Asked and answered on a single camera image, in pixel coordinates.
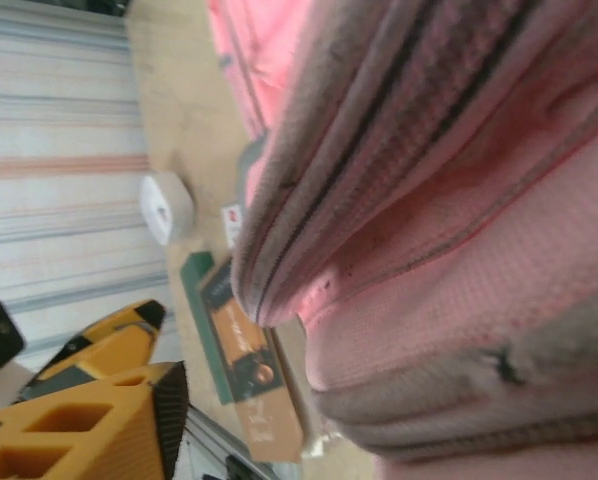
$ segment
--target wooden floor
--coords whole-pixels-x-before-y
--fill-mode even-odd
[[[248,138],[218,67],[204,0],[134,0],[127,26],[151,165],[177,172],[197,209],[194,236],[167,252],[191,401],[242,438],[234,408],[217,399],[178,271],[193,251],[227,255],[220,208],[236,200],[236,159]],[[307,479],[368,479],[372,470],[370,455],[343,440],[303,465]]]

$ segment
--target white roll of tape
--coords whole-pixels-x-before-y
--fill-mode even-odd
[[[176,174],[146,175],[141,182],[140,204],[143,218],[160,245],[178,242],[192,231],[194,204]]]

